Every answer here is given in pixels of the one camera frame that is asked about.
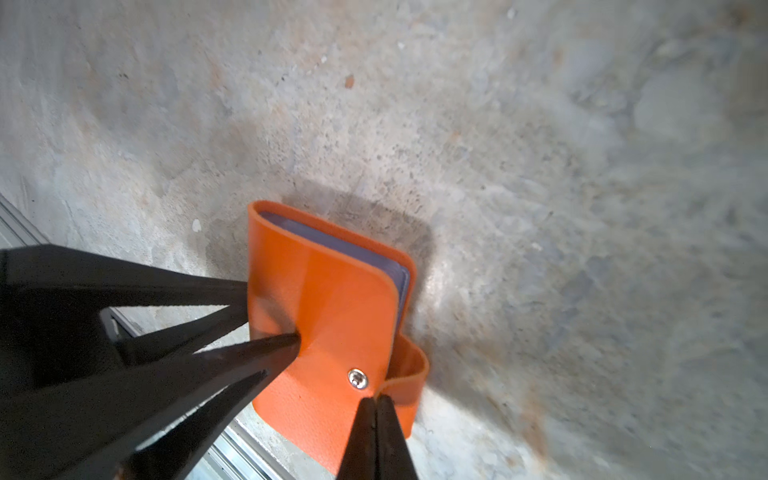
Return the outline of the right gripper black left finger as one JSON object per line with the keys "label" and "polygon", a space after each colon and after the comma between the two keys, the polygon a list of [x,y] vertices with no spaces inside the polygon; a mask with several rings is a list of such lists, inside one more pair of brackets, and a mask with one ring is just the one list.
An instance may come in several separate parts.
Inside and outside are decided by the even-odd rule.
{"label": "right gripper black left finger", "polygon": [[336,479],[374,480],[376,452],[376,401],[364,398],[359,402]]}

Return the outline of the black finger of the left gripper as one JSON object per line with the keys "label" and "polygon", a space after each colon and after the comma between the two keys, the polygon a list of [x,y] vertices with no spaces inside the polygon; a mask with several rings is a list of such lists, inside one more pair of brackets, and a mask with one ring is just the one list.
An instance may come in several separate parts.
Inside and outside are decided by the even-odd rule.
{"label": "black finger of the left gripper", "polygon": [[299,347],[277,335],[6,399],[1,476],[183,479]]}
{"label": "black finger of the left gripper", "polygon": [[[52,244],[1,253],[1,393],[194,353],[248,320],[247,285],[181,274]],[[113,340],[103,311],[213,306],[200,319]]]}

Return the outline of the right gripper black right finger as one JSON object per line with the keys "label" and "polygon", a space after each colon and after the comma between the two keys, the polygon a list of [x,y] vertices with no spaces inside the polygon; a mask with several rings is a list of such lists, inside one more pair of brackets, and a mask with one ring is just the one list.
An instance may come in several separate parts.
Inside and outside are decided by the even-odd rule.
{"label": "right gripper black right finger", "polygon": [[406,439],[393,400],[381,395],[376,400],[375,440],[377,480],[417,480]]}

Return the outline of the orange card holder wallet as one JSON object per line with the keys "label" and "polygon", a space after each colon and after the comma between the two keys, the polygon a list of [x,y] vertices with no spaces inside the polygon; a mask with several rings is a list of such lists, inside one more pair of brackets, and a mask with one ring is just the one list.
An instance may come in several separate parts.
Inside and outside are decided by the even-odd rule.
{"label": "orange card holder wallet", "polygon": [[297,332],[297,358],[254,400],[285,439],[337,473],[359,402],[386,395],[404,433],[430,364],[401,330],[417,275],[411,257],[293,207],[248,208],[252,337]]}

